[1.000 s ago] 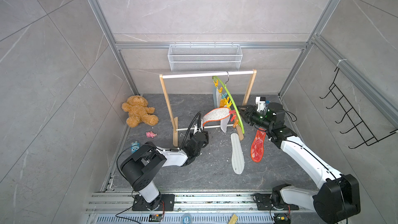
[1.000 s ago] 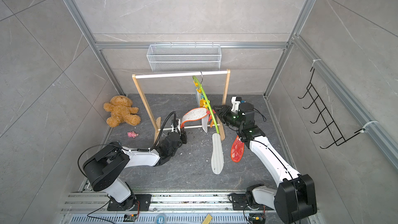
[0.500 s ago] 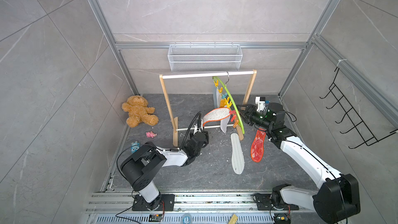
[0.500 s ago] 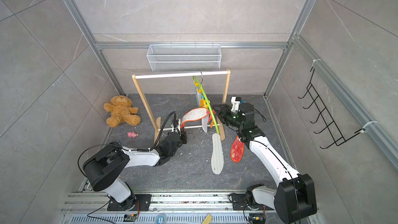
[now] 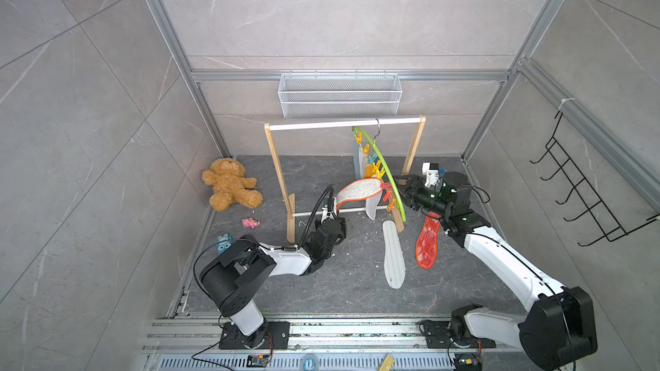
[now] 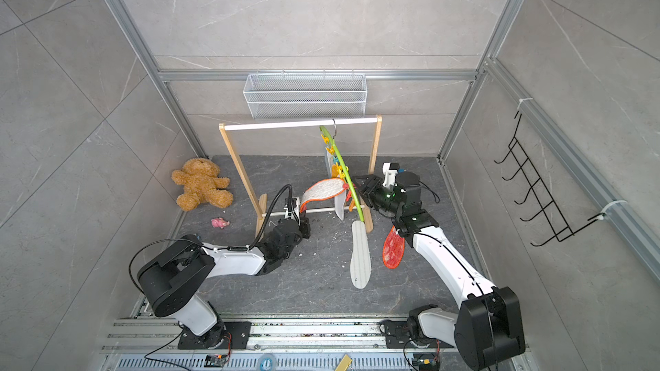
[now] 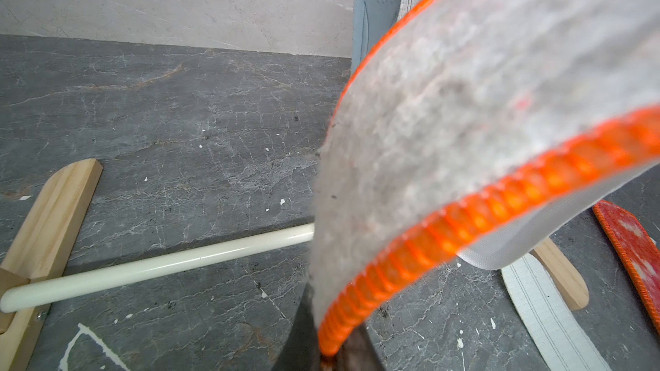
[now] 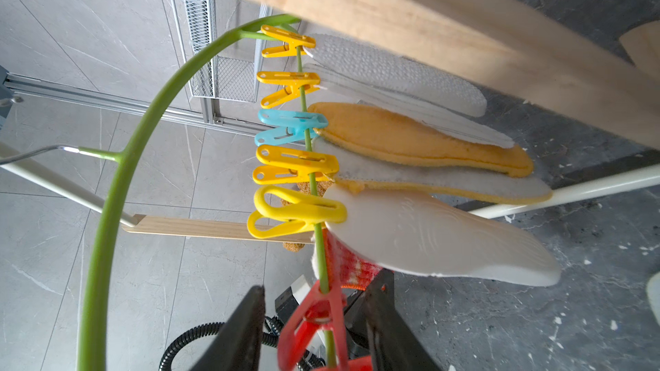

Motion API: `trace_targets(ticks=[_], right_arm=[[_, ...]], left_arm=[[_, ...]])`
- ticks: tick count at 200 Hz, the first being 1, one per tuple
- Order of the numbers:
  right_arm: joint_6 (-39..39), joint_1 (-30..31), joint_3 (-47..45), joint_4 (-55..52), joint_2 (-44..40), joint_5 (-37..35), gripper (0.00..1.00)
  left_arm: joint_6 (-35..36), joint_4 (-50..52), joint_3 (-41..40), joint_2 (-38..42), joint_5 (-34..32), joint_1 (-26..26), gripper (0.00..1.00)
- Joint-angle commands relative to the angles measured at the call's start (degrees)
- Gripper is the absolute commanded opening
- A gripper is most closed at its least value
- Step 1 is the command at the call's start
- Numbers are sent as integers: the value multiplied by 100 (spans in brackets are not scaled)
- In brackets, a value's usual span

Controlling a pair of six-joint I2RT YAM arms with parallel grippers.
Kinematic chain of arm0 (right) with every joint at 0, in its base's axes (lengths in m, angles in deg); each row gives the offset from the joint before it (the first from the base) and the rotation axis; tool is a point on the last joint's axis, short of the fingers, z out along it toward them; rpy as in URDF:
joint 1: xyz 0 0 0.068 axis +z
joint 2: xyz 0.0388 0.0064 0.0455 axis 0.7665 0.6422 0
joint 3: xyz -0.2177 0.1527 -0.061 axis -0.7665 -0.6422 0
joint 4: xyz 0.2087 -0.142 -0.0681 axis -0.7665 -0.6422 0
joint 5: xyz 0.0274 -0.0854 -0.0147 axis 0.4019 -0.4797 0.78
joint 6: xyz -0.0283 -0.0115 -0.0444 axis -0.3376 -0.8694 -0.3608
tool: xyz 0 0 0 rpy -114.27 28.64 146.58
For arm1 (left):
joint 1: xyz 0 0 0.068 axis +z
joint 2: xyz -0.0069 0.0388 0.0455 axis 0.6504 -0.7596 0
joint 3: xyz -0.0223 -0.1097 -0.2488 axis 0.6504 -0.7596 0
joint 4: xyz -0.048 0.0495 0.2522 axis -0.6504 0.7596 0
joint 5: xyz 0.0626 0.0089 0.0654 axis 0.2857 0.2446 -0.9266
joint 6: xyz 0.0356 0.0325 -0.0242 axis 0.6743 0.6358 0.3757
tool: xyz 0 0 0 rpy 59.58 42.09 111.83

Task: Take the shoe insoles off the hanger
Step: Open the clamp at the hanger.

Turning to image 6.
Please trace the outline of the white foam insole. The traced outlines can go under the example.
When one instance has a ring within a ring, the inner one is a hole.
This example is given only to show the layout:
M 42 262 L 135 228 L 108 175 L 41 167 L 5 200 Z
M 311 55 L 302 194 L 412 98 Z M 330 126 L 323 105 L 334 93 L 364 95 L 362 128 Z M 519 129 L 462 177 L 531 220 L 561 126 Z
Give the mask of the white foam insole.
M 345 199 L 347 198 L 347 192 L 343 191 L 337 196 L 335 196 L 334 199 L 334 212 L 338 218 L 340 218 L 340 221 L 343 221 L 345 219 Z

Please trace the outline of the grey felt orange-edged insole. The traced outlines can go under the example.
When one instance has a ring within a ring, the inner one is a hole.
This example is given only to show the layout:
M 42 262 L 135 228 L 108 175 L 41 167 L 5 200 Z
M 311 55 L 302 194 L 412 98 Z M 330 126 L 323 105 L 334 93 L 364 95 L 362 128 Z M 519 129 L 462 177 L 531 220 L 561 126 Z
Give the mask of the grey felt orange-edged insole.
M 339 178 L 321 180 L 310 187 L 301 198 L 300 211 L 304 211 L 310 202 L 319 202 L 333 199 L 341 192 L 346 191 L 345 182 Z

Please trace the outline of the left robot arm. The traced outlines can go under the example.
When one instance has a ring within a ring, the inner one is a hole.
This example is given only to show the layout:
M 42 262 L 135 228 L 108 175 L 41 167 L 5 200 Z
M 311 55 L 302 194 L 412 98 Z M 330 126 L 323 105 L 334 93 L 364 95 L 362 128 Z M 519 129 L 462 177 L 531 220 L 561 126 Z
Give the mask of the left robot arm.
M 285 215 L 268 233 L 275 204 L 285 197 Z M 181 349 L 213 349 L 230 343 L 230 332 L 218 311 L 198 291 L 209 278 L 263 276 L 288 259 L 310 235 L 309 219 L 300 211 L 290 184 L 282 187 L 266 212 L 263 227 L 245 247 L 218 247 L 196 235 L 184 235 L 129 278 L 158 318 L 173 318 L 182 329 Z

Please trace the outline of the red orange-edged insole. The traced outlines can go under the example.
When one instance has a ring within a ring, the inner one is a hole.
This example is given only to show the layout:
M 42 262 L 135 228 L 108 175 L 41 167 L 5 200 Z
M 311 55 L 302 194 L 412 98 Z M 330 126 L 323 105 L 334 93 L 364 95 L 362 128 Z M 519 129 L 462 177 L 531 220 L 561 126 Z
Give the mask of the red orange-edged insole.
M 396 269 L 404 257 L 406 241 L 398 233 L 395 227 L 392 227 L 383 242 L 382 259 L 383 264 L 388 269 Z

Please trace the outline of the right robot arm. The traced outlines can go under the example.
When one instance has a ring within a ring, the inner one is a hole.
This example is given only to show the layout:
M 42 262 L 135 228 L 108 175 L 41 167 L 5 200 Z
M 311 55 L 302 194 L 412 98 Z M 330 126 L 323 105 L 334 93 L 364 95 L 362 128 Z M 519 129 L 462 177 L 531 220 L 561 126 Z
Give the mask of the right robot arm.
M 410 312 L 407 330 L 418 346 L 440 341 L 457 348 L 472 370 L 487 369 L 526 351 L 520 302 L 499 288 L 460 254 L 424 208 L 423 183 L 413 172 L 387 162 L 383 176 L 356 177 L 367 206 L 391 221 L 405 240 L 436 271 L 453 295 L 458 312 L 427 305 Z

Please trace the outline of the grey striped insole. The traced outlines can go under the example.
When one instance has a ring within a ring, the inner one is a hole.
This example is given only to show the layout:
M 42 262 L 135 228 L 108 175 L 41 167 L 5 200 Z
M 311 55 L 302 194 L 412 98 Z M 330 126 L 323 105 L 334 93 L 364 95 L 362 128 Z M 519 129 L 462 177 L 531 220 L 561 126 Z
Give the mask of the grey striped insole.
M 352 223 L 352 257 L 350 273 L 352 284 L 357 289 L 364 289 L 371 278 L 371 252 L 369 249 L 366 226 L 361 221 Z

